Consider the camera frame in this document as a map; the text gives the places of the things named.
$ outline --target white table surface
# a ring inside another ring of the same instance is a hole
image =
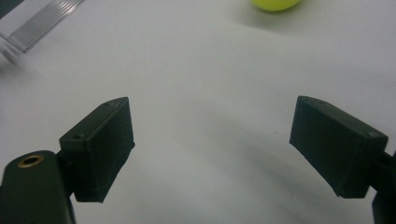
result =
[[[130,99],[136,147],[78,223],[373,223],[289,144],[298,95],[336,105],[396,147],[396,2],[87,0],[18,67],[1,65],[0,177],[99,104]]]

